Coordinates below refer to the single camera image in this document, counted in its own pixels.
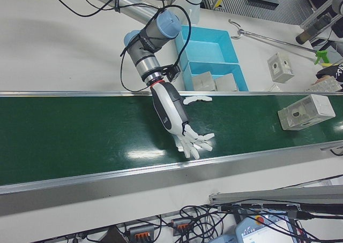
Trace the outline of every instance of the blue tray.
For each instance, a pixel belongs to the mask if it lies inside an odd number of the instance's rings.
[[[232,73],[237,87],[241,92],[247,92],[248,87],[245,83],[245,79],[238,64],[227,64],[227,63],[202,63],[202,62],[189,62],[186,69],[183,71],[183,80],[186,90],[194,90],[192,76],[199,75],[210,71],[213,79],[217,79],[225,74]]]
[[[176,37],[177,52],[180,53],[188,36],[188,26]],[[181,69],[185,70],[188,62],[233,63],[238,64],[235,49],[227,31],[192,27],[191,39],[181,55]]]

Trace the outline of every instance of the green conveyor belt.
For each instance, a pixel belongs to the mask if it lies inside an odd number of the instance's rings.
[[[343,140],[336,117],[283,131],[277,111],[304,96],[216,96],[186,107],[199,134],[214,132],[201,158]],[[148,96],[0,97],[0,185],[186,161]]]

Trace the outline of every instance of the screen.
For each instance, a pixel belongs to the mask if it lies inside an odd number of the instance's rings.
[[[278,221],[276,224],[287,231],[289,230],[285,221]],[[283,229],[276,227],[275,224],[271,224],[270,226],[283,231]],[[284,235],[268,227],[263,227],[262,229],[252,231],[248,234],[246,232],[242,233],[242,237],[244,243],[294,243],[292,237]]]

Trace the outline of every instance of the robotic arm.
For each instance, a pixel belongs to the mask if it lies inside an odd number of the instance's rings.
[[[109,5],[116,9],[119,6],[137,3],[148,4],[144,0],[114,0]],[[125,51],[130,55],[142,81],[150,87],[154,107],[163,126],[169,133],[178,137],[187,158],[192,155],[199,159],[197,148],[211,151],[212,147],[208,140],[213,138],[214,134],[198,135],[193,131],[184,105],[212,99],[206,96],[183,99],[171,83],[163,80],[166,75],[169,81],[173,81],[179,75],[180,69],[177,65],[161,67],[154,54],[169,40],[176,38],[181,31],[178,17],[168,10],[156,13],[154,8],[146,6],[129,6],[123,9],[123,13],[146,24],[142,30],[132,31],[126,35]]]

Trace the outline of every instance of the small white box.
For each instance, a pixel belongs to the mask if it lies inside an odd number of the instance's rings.
[[[311,94],[278,111],[283,130],[299,131],[335,117],[327,96]]]
[[[213,92],[215,91],[215,83],[211,72],[201,73],[192,77],[193,88],[197,92]]]
[[[273,81],[285,83],[294,76],[289,58],[285,53],[277,52],[268,59],[268,66]]]
[[[225,74],[214,80],[219,92],[238,92],[238,87],[232,73]]]
[[[325,79],[324,81],[320,81],[312,85],[309,89],[305,90],[306,92],[337,92],[341,90],[342,87],[336,81],[333,76]]]

